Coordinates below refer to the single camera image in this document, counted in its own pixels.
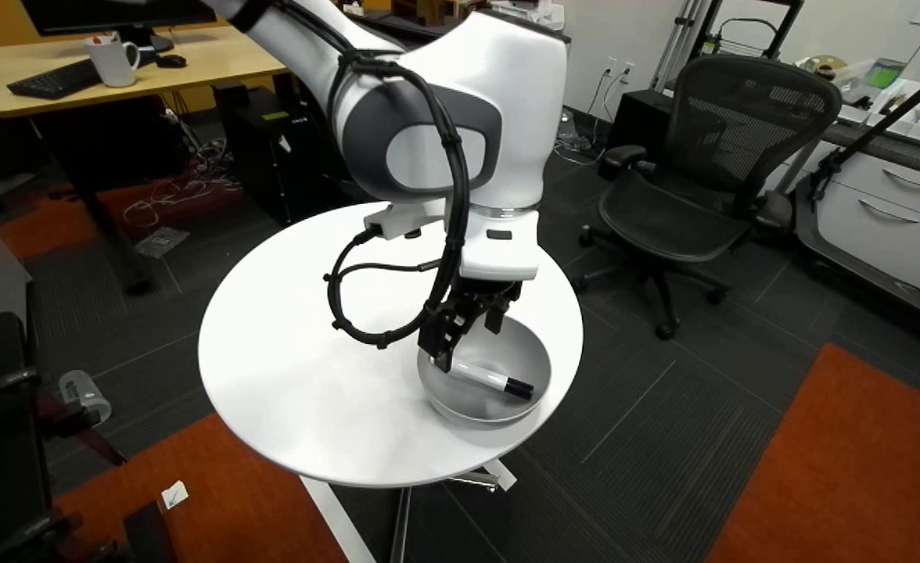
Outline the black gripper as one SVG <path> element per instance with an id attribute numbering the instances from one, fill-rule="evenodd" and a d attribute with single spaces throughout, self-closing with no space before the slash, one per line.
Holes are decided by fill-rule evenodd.
<path id="1" fill-rule="evenodd" d="M 461 338 L 482 322 L 491 336 L 502 330 L 511 302 L 521 295 L 519 283 L 461 279 L 447 300 L 431 308 L 419 326 L 421 354 L 447 372 Z"/>

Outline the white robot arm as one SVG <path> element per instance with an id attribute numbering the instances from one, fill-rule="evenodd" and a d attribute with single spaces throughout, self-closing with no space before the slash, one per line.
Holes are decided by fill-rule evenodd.
<path id="1" fill-rule="evenodd" d="M 334 0 L 199 0 L 320 103 L 369 236 L 447 230 L 436 286 L 406 322 L 436 367 L 472 326 L 495 327 L 536 279 L 538 203 L 558 142 L 567 39 L 496 9 L 404 48 Z"/>

